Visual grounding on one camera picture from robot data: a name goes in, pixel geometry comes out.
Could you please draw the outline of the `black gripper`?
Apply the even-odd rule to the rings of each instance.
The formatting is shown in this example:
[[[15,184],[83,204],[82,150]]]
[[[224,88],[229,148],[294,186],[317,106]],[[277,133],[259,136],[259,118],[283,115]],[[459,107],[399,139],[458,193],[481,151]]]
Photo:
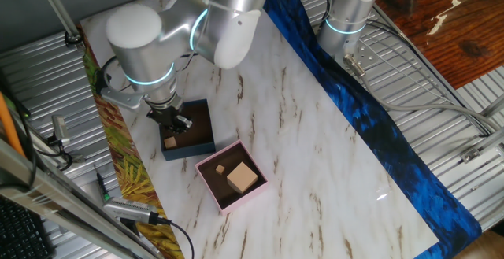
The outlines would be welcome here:
[[[158,124],[163,125],[166,131],[173,134],[184,133],[193,124],[191,119],[180,115],[183,102],[179,95],[174,95],[167,102],[147,102],[147,105],[150,107],[147,116]]]

